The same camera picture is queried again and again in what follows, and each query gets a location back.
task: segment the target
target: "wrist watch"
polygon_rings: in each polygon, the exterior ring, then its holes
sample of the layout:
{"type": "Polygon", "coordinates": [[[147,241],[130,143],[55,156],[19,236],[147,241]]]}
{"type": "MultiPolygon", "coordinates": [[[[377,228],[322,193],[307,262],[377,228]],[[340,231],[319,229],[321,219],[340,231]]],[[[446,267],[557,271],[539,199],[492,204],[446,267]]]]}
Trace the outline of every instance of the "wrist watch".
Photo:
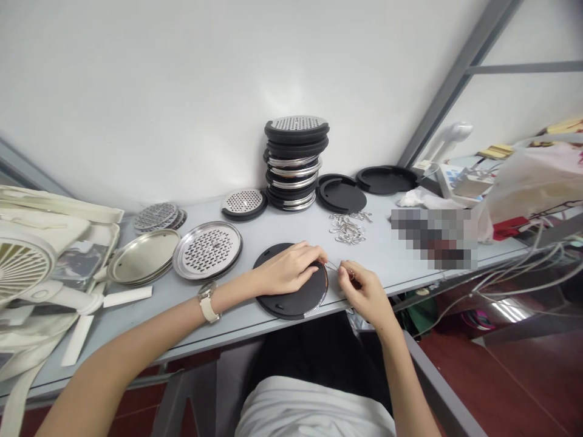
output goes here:
{"type": "Polygon", "coordinates": [[[210,323],[215,323],[220,319],[220,314],[215,314],[211,306],[211,296],[213,295],[215,288],[217,288],[217,283],[215,281],[207,282],[200,287],[198,295],[202,314],[210,323]]]}

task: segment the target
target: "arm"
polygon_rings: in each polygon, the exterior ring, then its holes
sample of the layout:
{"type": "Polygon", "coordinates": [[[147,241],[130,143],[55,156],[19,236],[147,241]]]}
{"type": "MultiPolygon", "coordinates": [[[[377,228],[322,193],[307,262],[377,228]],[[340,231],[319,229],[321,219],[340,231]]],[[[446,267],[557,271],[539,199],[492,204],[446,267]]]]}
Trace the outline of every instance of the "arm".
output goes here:
{"type": "Polygon", "coordinates": [[[338,280],[350,304],[375,327],[380,338],[397,435],[441,437],[417,379],[403,330],[377,275],[358,263],[342,261],[338,280]],[[354,279],[362,284],[360,290],[354,288],[346,269],[352,270],[354,279]]]}
{"type": "MultiPolygon", "coordinates": [[[[318,246],[302,242],[290,247],[255,270],[218,287],[211,298],[214,312],[222,313],[262,294],[297,291],[318,270],[308,267],[316,259],[327,262],[326,253],[318,246]]],[[[102,346],[75,372],[37,437],[106,436],[128,384],[205,322],[195,297],[102,346]]]]}

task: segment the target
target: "white shirt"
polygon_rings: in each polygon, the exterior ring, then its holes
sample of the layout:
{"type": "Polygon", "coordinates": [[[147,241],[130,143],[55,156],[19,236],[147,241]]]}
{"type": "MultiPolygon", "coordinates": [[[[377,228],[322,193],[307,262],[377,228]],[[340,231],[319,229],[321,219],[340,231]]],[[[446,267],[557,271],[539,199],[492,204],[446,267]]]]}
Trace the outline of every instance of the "white shirt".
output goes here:
{"type": "Polygon", "coordinates": [[[270,376],[251,392],[235,437],[395,437],[395,421],[377,401],[311,382],[270,376]]]}

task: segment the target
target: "white wall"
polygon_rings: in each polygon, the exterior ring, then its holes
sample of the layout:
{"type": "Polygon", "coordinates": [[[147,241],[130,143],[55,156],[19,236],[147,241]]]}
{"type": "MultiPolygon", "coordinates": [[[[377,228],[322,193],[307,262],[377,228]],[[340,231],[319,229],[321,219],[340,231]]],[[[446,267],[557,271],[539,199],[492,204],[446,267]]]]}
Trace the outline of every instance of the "white wall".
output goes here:
{"type": "Polygon", "coordinates": [[[0,0],[0,137],[135,212],[263,186],[271,118],[328,119],[324,172],[395,163],[486,0],[0,0]]]}
{"type": "MultiPolygon", "coordinates": [[[[583,2],[527,0],[483,65],[583,60],[583,2]]],[[[423,154],[443,144],[456,121],[474,126],[448,158],[474,155],[492,144],[513,144],[544,127],[583,118],[583,73],[476,75],[429,140],[423,154]]]]}

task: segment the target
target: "hand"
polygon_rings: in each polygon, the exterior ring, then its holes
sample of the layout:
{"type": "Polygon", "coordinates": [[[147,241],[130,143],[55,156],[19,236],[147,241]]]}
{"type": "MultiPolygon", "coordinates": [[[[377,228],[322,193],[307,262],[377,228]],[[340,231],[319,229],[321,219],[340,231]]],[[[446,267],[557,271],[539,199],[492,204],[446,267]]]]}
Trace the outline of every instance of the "hand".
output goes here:
{"type": "Polygon", "coordinates": [[[320,246],[308,242],[295,244],[252,270],[255,296],[262,294],[293,293],[302,287],[318,267],[314,261],[328,262],[328,255],[320,246]]]}
{"type": "Polygon", "coordinates": [[[342,261],[338,269],[338,282],[350,304],[365,320],[378,328],[383,322],[395,317],[389,299],[378,276],[354,261],[342,261]],[[350,282],[352,270],[354,279],[362,288],[357,290],[350,282]]]}

